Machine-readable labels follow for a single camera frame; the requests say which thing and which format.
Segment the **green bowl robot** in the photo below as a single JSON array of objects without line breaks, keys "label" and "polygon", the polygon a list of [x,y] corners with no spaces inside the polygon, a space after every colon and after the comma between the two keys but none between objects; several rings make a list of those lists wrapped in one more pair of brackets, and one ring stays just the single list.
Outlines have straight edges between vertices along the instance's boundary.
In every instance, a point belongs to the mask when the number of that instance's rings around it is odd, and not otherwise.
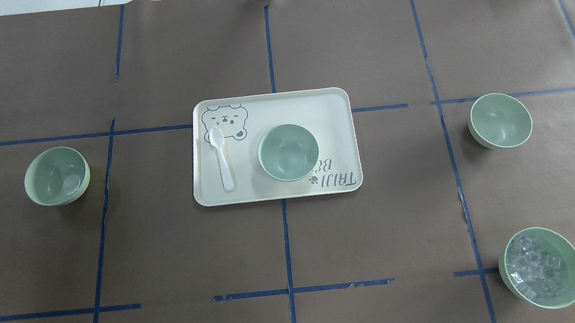
[{"label": "green bowl robot", "polygon": [[54,147],[30,163],[24,189],[37,205],[60,207],[79,199],[86,192],[90,178],[90,166],[79,151]]},{"label": "green bowl robot", "polygon": [[471,106],[468,130],[475,141],[488,149],[515,148],[529,140],[532,116],[518,99],[487,93]]}]

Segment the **green bowl on tray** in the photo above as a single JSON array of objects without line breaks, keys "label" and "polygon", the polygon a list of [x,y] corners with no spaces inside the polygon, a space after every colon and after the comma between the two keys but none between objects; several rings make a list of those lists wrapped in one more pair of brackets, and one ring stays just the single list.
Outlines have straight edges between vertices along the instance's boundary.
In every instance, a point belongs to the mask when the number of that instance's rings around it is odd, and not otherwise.
[{"label": "green bowl on tray", "polygon": [[307,128],[284,124],[270,128],[260,139],[258,161],[264,172],[279,181],[298,181],[319,159],[317,138]]}]

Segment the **cream bear print tray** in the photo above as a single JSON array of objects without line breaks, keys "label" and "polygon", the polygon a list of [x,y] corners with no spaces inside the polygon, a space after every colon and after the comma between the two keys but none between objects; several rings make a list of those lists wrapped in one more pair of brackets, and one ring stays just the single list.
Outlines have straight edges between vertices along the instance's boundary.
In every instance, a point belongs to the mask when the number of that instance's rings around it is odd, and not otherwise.
[{"label": "cream bear print tray", "polygon": [[[352,109],[341,88],[251,95],[204,100],[193,109],[193,196],[204,206],[289,199],[349,192],[363,181]],[[298,181],[279,181],[267,175],[257,148],[272,127],[298,124],[317,138],[319,159]],[[224,134],[224,153],[235,188],[222,185],[216,150],[209,130]]]}]

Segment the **white plastic spoon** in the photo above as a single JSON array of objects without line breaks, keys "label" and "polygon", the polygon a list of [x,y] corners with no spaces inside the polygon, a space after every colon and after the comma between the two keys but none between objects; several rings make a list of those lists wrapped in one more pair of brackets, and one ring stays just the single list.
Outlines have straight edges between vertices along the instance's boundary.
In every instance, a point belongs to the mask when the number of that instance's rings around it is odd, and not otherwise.
[{"label": "white plastic spoon", "polygon": [[225,144],[224,134],[221,132],[219,127],[212,127],[208,131],[209,143],[216,150],[219,174],[221,175],[222,185],[226,192],[232,191],[234,186],[234,181],[232,179],[231,170],[226,160],[226,153],[224,153],[223,145]]}]

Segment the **green bowl with ice cubes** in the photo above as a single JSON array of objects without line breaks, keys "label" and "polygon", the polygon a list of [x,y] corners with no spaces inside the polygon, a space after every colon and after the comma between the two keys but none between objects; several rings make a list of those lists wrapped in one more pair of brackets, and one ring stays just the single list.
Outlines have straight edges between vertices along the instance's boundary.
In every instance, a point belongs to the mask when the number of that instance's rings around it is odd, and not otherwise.
[{"label": "green bowl with ice cubes", "polygon": [[553,310],[575,302],[575,247],[555,231],[518,231],[499,255],[498,268],[507,288],[529,304]]}]

